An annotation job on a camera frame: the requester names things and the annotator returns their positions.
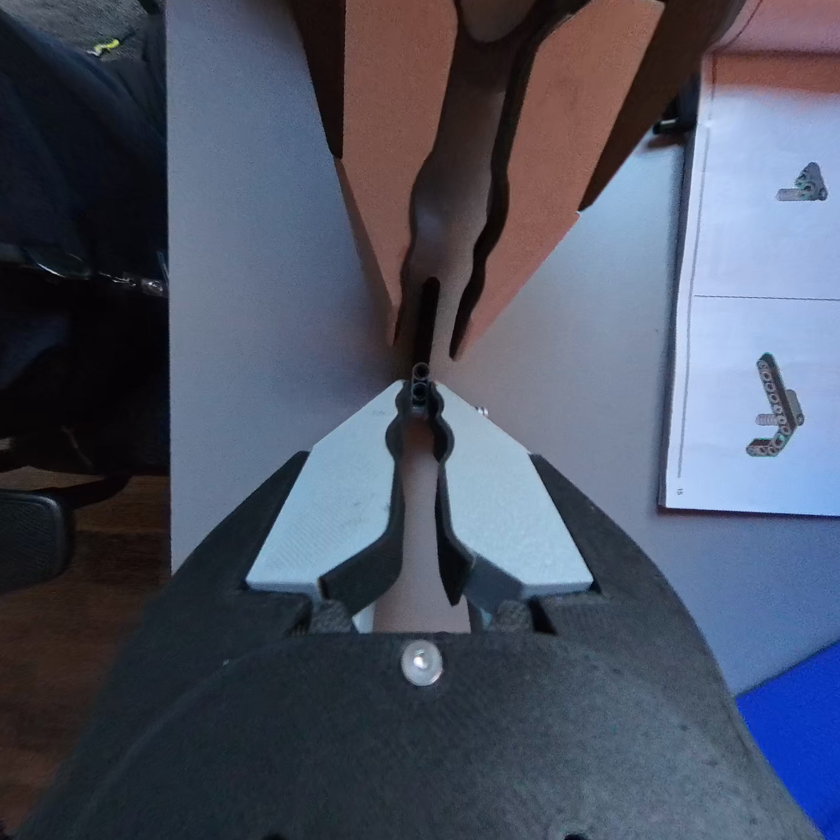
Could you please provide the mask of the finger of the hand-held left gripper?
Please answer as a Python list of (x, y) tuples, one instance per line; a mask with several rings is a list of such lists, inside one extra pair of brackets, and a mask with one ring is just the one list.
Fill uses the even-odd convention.
[(448, 354), (460, 359), (579, 217), (579, 205), (661, 18), (654, 1), (533, 2), (490, 153), (487, 218)]
[(344, 3), (342, 150), (335, 165), (390, 345), (406, 296), (414, 188), (438, 135), (458, 26), (455, 2)]

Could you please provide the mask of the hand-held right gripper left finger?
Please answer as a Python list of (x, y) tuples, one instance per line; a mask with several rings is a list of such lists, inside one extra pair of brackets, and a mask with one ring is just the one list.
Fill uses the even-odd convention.
[(400, 477), (409, 384), (397, 380), (319, 440), (247, 576), (250, 590), (371, 608), (403, 565)]

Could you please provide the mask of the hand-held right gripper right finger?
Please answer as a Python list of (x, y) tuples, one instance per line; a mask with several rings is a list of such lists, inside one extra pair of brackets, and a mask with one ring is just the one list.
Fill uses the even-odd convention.
[(437, 557), (451, 605), (588, 591), (594, 577), (532, 454), (445, 385), (428, 387)]

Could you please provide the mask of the blue mat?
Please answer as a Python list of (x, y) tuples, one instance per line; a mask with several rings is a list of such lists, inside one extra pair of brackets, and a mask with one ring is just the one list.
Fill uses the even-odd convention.
[(737, 698), (766, 759), (827, 839), (839, 838), (839, 644)]

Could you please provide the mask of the black lego assembly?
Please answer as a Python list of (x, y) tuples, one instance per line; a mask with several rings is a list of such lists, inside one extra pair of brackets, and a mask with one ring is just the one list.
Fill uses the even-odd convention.
[(690, 77), (680, 85), (675, 98), (666, 107), (662, 117), (654, 124), (657, 137), (676, 136), (695, 130), (699, 111), (700, 78)]

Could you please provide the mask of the dark grey lego beam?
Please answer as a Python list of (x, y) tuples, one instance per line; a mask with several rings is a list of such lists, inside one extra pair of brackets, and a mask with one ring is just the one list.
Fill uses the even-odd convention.
[(428, 362), (416, 362), (408, 382), (407, 410), (411, 418), (431, 421), (438, 411), (438, 394)]

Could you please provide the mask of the lego instruction booklet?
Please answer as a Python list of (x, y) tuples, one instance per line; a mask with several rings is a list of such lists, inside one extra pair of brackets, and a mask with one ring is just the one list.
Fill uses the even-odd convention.
[(838, 517), (839, 2), (742, 2), (684, 163), (659, 503)]

